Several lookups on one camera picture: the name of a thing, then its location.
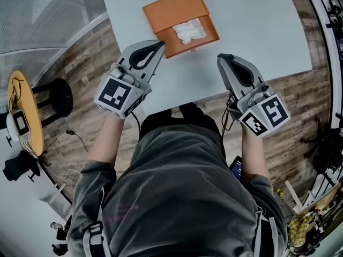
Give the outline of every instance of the white table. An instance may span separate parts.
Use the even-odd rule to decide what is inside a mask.
[[[157,0],[105,0],[121,51],[156,39],[142,7]],[[196,52],[163,58],[142,103],[146,115],[226,91],[217,68],[219,53],[257,66],[264,80],[312,69],[305,33],[292,0],[204,0],[219,41]]]

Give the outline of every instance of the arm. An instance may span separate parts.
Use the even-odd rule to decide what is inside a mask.
[[[88,154],[88,159],[114,165],[123,127],[123,119],[109,114],[95,139],[94,145]]]
[[[263,140],[256,137],[242,125],[242,177],[248,182],[255,175],[269,178],[266,159],[263,152]]]

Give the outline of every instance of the orange box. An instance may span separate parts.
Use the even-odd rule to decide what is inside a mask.
[[[167,58],[219,39],[203,0],[158,0],[143,7],[143,11],[157,38],[166,42]],[[173,26],[196,18],[199,18],[207,36],[183,44]]]

